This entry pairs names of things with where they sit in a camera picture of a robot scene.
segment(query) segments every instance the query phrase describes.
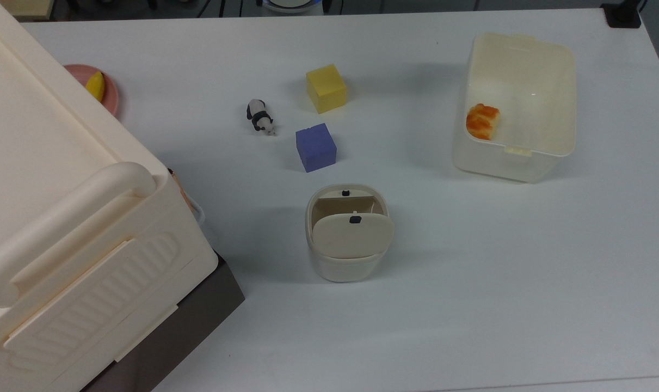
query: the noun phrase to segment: white plastic bin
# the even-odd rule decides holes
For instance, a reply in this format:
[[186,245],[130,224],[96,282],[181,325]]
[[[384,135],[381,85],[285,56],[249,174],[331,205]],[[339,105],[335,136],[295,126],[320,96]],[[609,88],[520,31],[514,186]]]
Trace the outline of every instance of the white plastic bin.
[[392,242],[385,199],[360,184],[320,189],[305,211],[305,237],[315,271],[332,282],[366,278]]
[[218,258],[167,168],[0,5],[0,392],[75,392]]
[[[468,172],[534,182],[576,144],[576,65],[571,49],[526,35],[476,37],[453,139],[453,163]],[[491,141],[466,129],[469,109],[496,107]]]

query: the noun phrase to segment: blue foam block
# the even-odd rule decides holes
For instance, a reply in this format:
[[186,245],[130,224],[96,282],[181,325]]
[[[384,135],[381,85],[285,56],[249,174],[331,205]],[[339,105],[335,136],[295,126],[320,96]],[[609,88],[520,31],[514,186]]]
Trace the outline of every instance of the blue foam block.
[[307,173],[336,163],[336,144],[325,124],[295,132],[295,145]]

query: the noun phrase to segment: yellow foam block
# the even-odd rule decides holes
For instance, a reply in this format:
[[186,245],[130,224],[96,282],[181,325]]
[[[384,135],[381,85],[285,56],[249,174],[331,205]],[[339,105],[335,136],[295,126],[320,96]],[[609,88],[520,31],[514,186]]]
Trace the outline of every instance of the yellow foam block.
[[346,105],[346,84],[334,64],[311,70],[307,76],[307,94],[317,113]]

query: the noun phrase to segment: toy panda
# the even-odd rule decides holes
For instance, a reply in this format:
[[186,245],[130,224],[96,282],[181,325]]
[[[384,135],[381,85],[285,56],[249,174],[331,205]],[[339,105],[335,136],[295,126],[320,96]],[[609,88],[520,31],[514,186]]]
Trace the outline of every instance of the toy panda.
[[247,119],[252,121],[255,131],[265,131],[276,136],[272,122],[274,120],[267,113],[267,104],[263,100],[252,99],[247,105]]

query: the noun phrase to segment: pink plate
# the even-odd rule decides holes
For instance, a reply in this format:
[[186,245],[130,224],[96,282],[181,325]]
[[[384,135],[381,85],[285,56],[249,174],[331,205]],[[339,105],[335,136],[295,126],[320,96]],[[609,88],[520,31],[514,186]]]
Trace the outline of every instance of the pink plate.
[[114,84],[113,80],[107,74],[100,69],[84,64],[65,65],[65,68],[83,86],[88,84],[88,80],[90,80],[90,77],[96,72],[102,72],[104,75],[104,96],[102,97],[102,104],[113,116],[116,116],[116,110],[119,107],[119,91],[116,89],[116,84]]

